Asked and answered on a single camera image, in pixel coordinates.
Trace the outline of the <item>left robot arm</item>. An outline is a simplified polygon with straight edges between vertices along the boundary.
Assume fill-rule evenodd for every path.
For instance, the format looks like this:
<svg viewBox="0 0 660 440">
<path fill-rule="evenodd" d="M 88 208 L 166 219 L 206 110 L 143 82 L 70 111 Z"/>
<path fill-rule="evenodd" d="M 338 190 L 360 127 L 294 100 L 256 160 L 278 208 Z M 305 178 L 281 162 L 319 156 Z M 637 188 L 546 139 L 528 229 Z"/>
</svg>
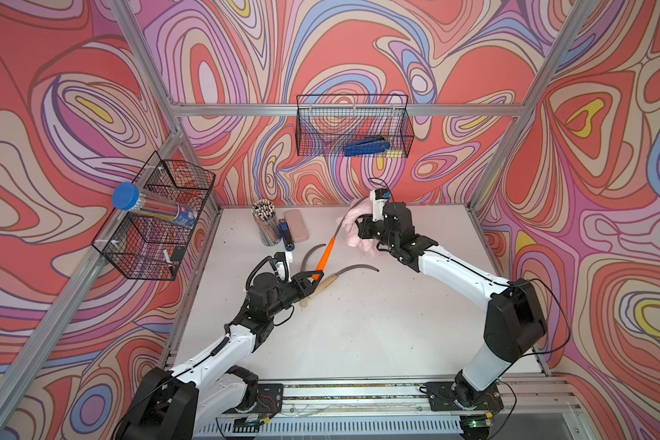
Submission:
<svg viewBox="0 0 660 440">
<path fill-rule="evenodd" d="M 172 370 L 154 368 L 115 425 L 113 439 L 191 439 L 197 428 L 224 412 L 254 405 L 256 376 L 238 366 L 268 338 L 275 316 L 315 293 L 322 271 L 282 279 L 256 273 L 246 281 L 239 312 L 216 342 Z"/>
</svg>

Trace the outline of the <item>pink terry rag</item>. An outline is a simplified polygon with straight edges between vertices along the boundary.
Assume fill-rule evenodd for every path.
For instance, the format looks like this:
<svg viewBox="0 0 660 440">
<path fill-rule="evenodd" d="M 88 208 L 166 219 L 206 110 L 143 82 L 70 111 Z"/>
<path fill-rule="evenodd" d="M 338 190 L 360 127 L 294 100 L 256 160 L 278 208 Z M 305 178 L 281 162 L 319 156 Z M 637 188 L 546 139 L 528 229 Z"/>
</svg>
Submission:
<svg viewBox="0 0 660 440">
<path fill-rule="evenodd" d="M 373 238 L 361 238 L 359 236 L 358 221 L 363 216 L 372 214 L 372 202 L 369 198 L 357 200 L 352 203 L 352 206 L 346 212 L 345 216 L 340 222 L 340 226 L 346 232 L 346 244 L 348 247 L 361 251 L 370 256 L 376 256 L 378 251 L 376 249 L 377 240 Z"/>
</svg>

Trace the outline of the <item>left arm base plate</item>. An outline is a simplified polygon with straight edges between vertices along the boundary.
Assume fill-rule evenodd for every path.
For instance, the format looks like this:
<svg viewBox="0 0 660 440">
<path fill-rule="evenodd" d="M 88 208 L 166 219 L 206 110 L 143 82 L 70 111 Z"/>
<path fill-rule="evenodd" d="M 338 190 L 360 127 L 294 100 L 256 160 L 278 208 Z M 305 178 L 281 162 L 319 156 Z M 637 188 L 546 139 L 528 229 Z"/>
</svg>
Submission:
<svg viewBox="0 0 660 440">
<path fill-rule="evenodd" d="M 220 414 L 262 414 L 273 416 L 282 410 L 284 385 L 260 381 L 259 376 L 244 368 L 231 368 L 213 386 L 212 403 Z"/>
</svg>

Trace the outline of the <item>wooden handled sickle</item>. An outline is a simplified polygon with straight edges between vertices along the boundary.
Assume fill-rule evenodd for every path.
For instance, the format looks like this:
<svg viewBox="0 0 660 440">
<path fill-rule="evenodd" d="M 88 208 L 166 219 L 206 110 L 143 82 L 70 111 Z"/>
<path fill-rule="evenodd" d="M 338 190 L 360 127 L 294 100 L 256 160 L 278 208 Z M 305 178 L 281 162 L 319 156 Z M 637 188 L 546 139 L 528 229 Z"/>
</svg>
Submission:
<svg viewBox="0 0 660 440">
<path fill-rule="evenodd" d="M 316 245 L 316 246 L 314 246 L 314 247 L 312 247 L 311 249 L 308 250 L 308 252 L 304 256 L 304 259 L 302 260 L 302 265 L 301 265 L 301 271 L 302 272 L 306 272 L 308 262 L 309 262 L 311 256 L 313 256 L 313 254 L 315 253 L 315 251 L 317 251 L 319 249 L 323 249 L 325 247 L 326 247 L 326 244 L 318 244 L 318 245 Z M 308 297 L 300 300 L 300 308 L 305 309 L 308 306 L 308 303 L 309 303 L 309 298 Z"/>
<path fill-rule="evenodd" d="M 322 291 L 324 291 L 325 289 L 327 289 L 330 285 L 332 285 L 332 284 L 333 284 L 333 283 L 334 283 L 334 282 L 335 282 L 340 276 L 342 276 L 342 275 L 344 275 L 344 274 L 346 274 L 346 273 L 348 273 L 348 272 L 350 272 L 350 271 L 373 271 L 373 272 L 379 272 L 380 270 L 379 270 L 377 267 L 372 266 L 372 265 L 368 265 L 368 264 L 356 264 L 356 265 L 348 266 L 348 267 L 346 267 L 346 268 L 344 268 L 344 269 L 340 269 L 339 271 L 337 271 L 337 272 L 331 274 L 331 275 L 330 275 L 329 277 L 327 277 L 326 279 L 322 280 L 322 282 L 320 282 L 320 284 L 318 285 L 318 287 L 315 289 L 315 292 L 314 292 L 311 296 L 309 296 L 308 299 L 309 299 L 309 300 L 313 299 L 314 297 L 316 297 L 317 295 L 319 295 L 320 293 L 322 293 Z"/>
</svg>

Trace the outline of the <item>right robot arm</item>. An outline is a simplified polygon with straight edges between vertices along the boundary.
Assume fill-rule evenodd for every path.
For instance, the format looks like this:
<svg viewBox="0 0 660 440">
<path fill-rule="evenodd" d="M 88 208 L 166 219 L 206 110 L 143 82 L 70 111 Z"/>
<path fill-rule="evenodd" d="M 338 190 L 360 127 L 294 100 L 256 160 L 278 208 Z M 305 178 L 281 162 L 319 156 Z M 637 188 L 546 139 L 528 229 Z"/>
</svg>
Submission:
<svg viewBox="0 0 660 440">
<path fill-rule="evenodd" d="M 383 203 L 379 214 L 362 214 L 355 225 L 359 238 L 375 240 L 378 249 L 413 271 L 443 282 L 484 312 L 483 344 L 456 374 L 453 385 L 462 405 L 472 405 L 546 335 L 546 317 L 529 280 L 511 282 L 483 271 L 436 240 L 416 233 L 405 203 Z"/>
</svg>

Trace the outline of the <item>orange handled sickle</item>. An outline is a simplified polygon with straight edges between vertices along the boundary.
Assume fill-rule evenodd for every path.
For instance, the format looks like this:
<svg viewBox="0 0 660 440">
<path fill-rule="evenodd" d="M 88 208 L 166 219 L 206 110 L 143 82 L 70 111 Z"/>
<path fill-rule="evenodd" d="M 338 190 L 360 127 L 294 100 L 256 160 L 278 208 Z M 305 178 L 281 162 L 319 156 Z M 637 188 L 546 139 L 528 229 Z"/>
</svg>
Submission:
<svg viewBox="0 0 660 440">
<path fill-rule="evenodd" d="M 314 282 L 320 280 L 320 278 L 321 278 L 320 273 L 323 272 L 326 268 L 328 260 L 331 256 L 333 248 L 335 246 L 337 235 L 339 234 L 339 231 L 342 227 L 342 222 L 347 218 L 347 215 L 349 214 L 349 211 L 351 209 L 355 208 L 356 206 L 358 206 L 361 202 L 362 202 L 362 199 L 359 199 L 359 200 L 355 201 L 354 203 L 352 203 L 352 205 L 350 205 L 350 208 L 348 209 L 348 211 L 346 211 L 344 216 L 342 216 L 341 219 L 339 220 L 339 222 L 337 224 L 337 228 L 335 229 L 335 233 L 333 234 L 332 238 L 330 239 L 329 243 L 327 244 L 326 250 L 324 251 L 322 257 L 320 258 L 320 260 L 319 260 L 319 262 L 318 262 L 318 264 L 315 268 L 315 273 L 313 274 L 313 277 L 312 277 L 312 280 Z"/>
</svg>

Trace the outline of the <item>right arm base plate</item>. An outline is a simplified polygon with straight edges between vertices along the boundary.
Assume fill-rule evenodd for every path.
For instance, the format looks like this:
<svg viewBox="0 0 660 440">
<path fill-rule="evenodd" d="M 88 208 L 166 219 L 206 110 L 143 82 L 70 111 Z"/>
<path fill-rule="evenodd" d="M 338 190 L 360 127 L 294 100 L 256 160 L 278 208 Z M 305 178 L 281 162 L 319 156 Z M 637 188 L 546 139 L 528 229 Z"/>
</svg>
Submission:
<svg viewBox="0 0 660 440">
<path fill-rule="evenodd" d="M 486 390 L 472 390 L 464 382 L 430 381 L 419 387 L 433 412 L 476 412 L 498 414 L 504 404 L 494 382 Z"/>
</svg>

